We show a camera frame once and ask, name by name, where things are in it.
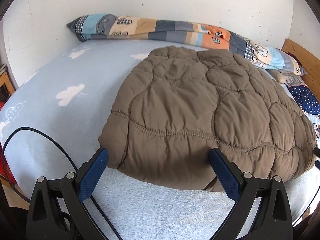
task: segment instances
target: wooden headboard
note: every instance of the wooden headboard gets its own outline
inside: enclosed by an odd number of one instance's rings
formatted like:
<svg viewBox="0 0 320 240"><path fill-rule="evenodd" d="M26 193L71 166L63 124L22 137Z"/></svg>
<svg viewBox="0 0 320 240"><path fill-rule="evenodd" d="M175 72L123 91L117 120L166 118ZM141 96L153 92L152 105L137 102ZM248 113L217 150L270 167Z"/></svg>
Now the wooden headboard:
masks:
<svg viewBox="0 0 320 240"><path fill-rule="evenodd" d="M294 54L307 74L301 76L306 85L320 101L320 60L292 40L286 39L282 50Z"/></svg>

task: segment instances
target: gingham pattern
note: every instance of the gingham pattern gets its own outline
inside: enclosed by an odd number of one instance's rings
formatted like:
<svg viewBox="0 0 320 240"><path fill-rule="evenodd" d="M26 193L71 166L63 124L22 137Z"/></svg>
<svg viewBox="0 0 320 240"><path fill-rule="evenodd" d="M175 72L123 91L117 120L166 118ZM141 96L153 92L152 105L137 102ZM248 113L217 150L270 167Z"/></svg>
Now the gingham pattern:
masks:
<svg viewBox="0 0 320 240"><path fill-rule="evenodd" d="M76 33L82 33L82 26L89 15L82 16L76 23Z"/></svg>
<svg viewBox="0 0 320 240"><path fill-rule="evenodd" d="M254 47L250 43L247 42L247 46L245 47L244 58L249 61L253 61L253 59L254 59L253 50L254 50Z"/></svg>

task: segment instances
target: bed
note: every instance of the bed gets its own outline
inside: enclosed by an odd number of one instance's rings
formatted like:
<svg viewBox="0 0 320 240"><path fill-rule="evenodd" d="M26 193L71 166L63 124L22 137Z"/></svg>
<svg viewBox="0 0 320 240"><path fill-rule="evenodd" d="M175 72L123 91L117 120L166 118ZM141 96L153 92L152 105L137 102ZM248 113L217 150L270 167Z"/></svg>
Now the bed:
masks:
<svg viewBox="0 0 320 240"><path fill-rule="evenodd" d="M169 45L203 50L166 41L92 40L61 55L34 73L5 104L0 112L1 143L15 129L33 127L55 139L80 167L99 147L97 138L125 77L150 51ZM320 125L317 117L310 118ZM56 179L73 171L50 141L31 131L16 134L5 156L29 198L39 176ZM316 168L285 183L294 222L319 185ZM156 186L109 168L93 195L122 238L132 240L209 239L234 204L225 193ZM63 202L60 205L67 211ZM106 236L117 239L91 200L85 205ZM256 199L239 236L249 230L258 205Z"/></svg>

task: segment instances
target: wooden furniture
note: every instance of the wooden furniture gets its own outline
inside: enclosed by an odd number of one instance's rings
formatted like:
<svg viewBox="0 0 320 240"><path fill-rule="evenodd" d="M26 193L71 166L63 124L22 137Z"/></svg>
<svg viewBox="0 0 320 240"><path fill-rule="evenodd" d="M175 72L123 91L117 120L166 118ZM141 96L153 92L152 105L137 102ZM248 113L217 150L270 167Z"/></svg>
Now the wooden furniture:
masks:
<svg viewBox="0 0 320 240"><path fill-rule="evenodd" d="M15 89L13 85L11 84L11 81L9 79L9 76L7 74L7 66L2 65L0 68L0 87L5 85L7 88L7 91L10 95L12 95L15 92Z"/></svg>
<svg viewBox="0 0 320 240"><path fill-rule="evenodd" d="M307 74L301 76L301 78L320 101L320 60L289 39L285 40L282 50L294 54L301 62L303 68L307 71Z"/></svg>

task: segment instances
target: brown comforter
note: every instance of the brown comforter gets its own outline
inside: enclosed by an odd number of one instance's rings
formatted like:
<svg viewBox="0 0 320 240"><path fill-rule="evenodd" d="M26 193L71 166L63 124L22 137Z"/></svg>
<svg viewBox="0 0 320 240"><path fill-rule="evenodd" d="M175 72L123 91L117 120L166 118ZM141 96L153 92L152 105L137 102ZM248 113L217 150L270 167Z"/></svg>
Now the brown comforter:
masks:
<svg viewBox="0 0 320 240"><path fill-rule="evenodd" d="M220 191L208 152L258 178L309 170L316 135L283 88L228 50L153 50L122 84L99 137L108 167L178 189Z"/></svg>

